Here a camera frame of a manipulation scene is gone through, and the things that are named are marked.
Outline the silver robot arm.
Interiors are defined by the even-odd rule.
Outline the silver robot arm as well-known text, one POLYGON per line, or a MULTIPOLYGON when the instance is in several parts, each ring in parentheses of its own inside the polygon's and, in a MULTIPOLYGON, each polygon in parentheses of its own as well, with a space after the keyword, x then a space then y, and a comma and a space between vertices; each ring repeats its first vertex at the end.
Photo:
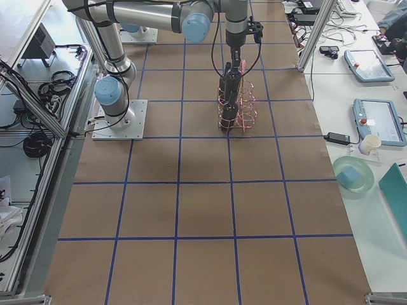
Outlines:
POLYGON ((121 42, 154 43, 161 29, 199 43, 209 33, 214 16, 223 14, 231 60, 219 77, 218 96, 223 101, 219 125, 225 130, 235 126, 243 77, 240 49, 254 24, 247 1, 64 1, 64 5, 93 26, 106 56, 106 69, 112 74, 130 69, 121 42))

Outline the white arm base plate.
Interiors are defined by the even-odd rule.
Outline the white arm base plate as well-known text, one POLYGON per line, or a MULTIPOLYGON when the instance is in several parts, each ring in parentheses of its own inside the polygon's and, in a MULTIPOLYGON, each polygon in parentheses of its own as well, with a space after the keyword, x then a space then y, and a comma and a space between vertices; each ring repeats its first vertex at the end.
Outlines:
POLYGON ((124 118, 106 116, 102 107, 98 115, 102 116, 94 125, 93 140, 142 140, 148 101, 130 100, 130 106, 124 118))
POLYGON ((141 27, 137 32, 120 29, 119 34, 123 44, 156 44, 158 29, 141 27))

